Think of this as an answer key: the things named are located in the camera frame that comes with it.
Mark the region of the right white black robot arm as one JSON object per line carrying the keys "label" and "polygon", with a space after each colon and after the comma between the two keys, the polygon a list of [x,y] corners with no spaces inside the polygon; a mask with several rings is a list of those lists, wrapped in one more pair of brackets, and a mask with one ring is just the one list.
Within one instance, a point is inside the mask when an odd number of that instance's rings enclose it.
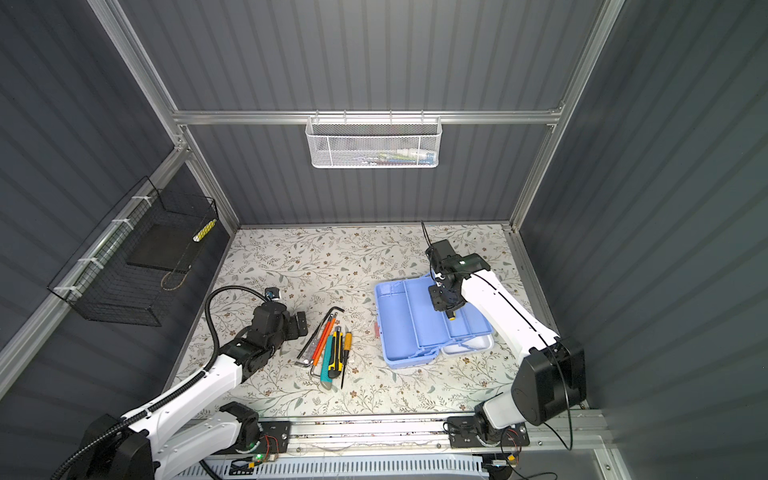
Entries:
{"label": "right white black robot arm", "polygon": [[461,256],[447,240],[432,241],[425,225],[425,255],[435,284],[428,288],[434,309],[450,318],[472,305],[506,343],[516,361],[512,385],[475,407],[474,431],[491,445],[503,442],[505,432],[527,422],[534,426],[565,413],[568,437],[559,437],[568,450],[574,447],[570,408],[587,397],[583,346],[563,338],[529,313],[499,280],[479,254]]}

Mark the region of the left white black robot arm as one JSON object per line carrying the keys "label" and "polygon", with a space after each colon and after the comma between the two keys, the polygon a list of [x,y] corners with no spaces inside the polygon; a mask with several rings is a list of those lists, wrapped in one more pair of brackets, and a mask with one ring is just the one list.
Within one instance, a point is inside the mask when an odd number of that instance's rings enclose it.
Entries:
{"label": "left white black robot arm", "polygon": [[171,479],[187,468],[204,465],[210,455],[233,449],[258,461],[279,451],[258,413],[231,401],[209,419],[188,423],[205,407],[262,370],[287,340],[308,333],[306,314],[290,313],[262,293],[249,325],[222,343],[210,306],[220,289],[204,302],[213,352],[207,363],[163,394],[121,417],[104,415],[86,430],[80,447],[54,471],[55,479]]}

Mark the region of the white blue tool box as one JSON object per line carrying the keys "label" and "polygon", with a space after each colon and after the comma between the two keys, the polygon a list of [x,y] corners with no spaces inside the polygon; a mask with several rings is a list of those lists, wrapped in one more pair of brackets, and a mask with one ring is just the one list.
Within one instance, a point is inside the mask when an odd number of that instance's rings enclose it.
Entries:
{"label": "white blue tool box", "polygon": [[493,348],[494,329],[474,306],[459,309],[454,319],[437,311],[425,275],[382,282],[374,289],[383,359],[392,369],[425,365],[439,355],[448,357]]}

